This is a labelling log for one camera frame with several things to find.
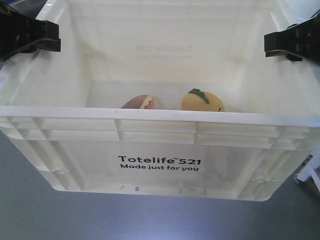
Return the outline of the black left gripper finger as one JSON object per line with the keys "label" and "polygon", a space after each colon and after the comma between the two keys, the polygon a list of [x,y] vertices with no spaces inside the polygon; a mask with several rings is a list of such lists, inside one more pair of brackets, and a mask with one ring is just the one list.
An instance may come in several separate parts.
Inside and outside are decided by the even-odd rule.
{"label": "black left gripper finger", "polygon": [[26,16],[7,4],[0,6],[0,60],[38,49],[60,52],[59,25]]}

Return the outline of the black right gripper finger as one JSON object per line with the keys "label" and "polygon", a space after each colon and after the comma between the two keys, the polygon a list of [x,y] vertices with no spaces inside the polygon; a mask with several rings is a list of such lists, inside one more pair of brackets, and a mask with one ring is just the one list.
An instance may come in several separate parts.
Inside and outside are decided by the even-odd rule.
{"label": "black right gripper finger", "polygon": [[286,56],[293,62],[320,63],[320,16],[264,36],[266,57]]}

